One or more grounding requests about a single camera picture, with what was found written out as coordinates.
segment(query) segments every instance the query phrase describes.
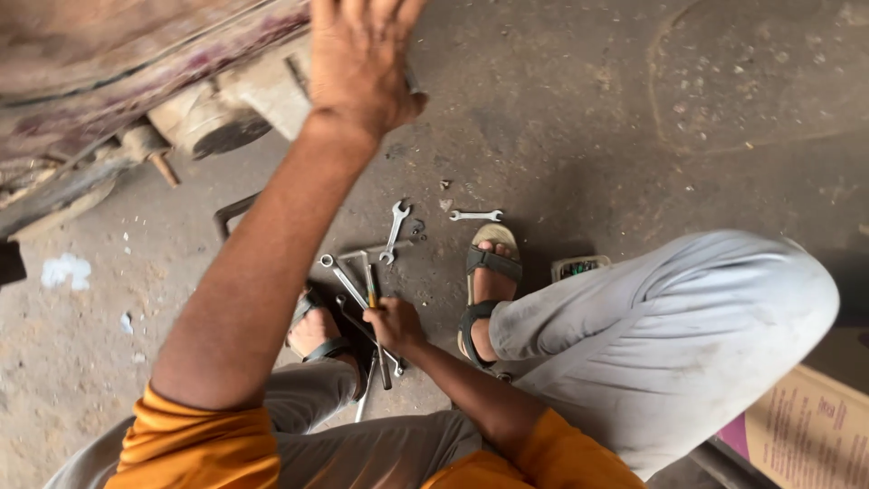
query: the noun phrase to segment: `person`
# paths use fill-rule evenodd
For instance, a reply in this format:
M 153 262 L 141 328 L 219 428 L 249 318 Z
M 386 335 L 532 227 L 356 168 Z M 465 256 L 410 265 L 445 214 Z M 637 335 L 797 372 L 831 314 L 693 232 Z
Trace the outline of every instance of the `person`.
M 460 409 L 310 433 L 366 386 L 306 277 L 384 135 L 425 106 L 403 76 L 423 4 L 312 0 L 298 139 L 183 308 L 135 417 L 47 487 L 642 487 L 819 342 L 838 293 L 793 243 L 694 234 L 512 300 L 520 250 L 489 224 L 468 251 L 460 349 L 538 365 L 508 385 L 383 298 L 365 312 L 378 338 Z M 272 372 L 285 341 L 304 360 Z

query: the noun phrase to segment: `gray pants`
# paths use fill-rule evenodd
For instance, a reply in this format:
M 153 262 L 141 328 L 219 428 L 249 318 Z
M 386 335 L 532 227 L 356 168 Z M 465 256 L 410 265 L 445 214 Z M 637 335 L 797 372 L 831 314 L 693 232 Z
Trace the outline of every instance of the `gray pants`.
M 716 231 L 500 304 L 489 335 L 501 358 L 534 364 L 516 386 L 648 479 L 799 363 L 838 309 L 833 280 L 799 247 Z M 272 376 L 281 488 L 419 487 L 485 445 L 460 412 L 306 434 L 354 389 L 350 367 L 332 360 Z M 77 453 L 47 487 L 102 487 L 131 423 Z

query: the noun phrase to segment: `dirty floor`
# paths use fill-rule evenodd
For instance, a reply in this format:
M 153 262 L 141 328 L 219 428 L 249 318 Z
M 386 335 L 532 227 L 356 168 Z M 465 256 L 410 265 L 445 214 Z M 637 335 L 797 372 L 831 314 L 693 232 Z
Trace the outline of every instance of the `dirty floor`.
M 428 110 L 388 137 L 322 249 L 384 241 L 406 199 L 428 240 L 380 268 L 382 287 L 451 351 L 479 223 L 449 221 L 441 205 L 504 212 L 526 263 L 521 294 L 555 259 L 621 261 L 720 227 L 867 251 L 867 48 L 865 2 L 432 2 L 411 53 Z M 129 414 L 220 248 L 211 215 L 260 190 L 286 146 L 271 133 L 175 157 L 175 190 L 136 168 L 94 210 L 23 244 L 30 278 L 0 293 L 0 485 L 39 487 Z M 56 259 L 90 267 L 78 290 L 43 284 Z M 312 277 L 338 291 L 319 265 Z M 448 406 L 410 369 L 366 417 Z M 687 460 L 657 480 L 715 487 Z

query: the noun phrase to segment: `cardboard box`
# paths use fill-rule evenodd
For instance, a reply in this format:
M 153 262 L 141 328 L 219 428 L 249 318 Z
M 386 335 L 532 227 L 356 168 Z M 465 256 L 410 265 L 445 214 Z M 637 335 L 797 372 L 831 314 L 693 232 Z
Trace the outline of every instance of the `cardboard box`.
M 784 489 L 866 489 L 867 392 L 869 328 L 837 328 L 719 438 Z

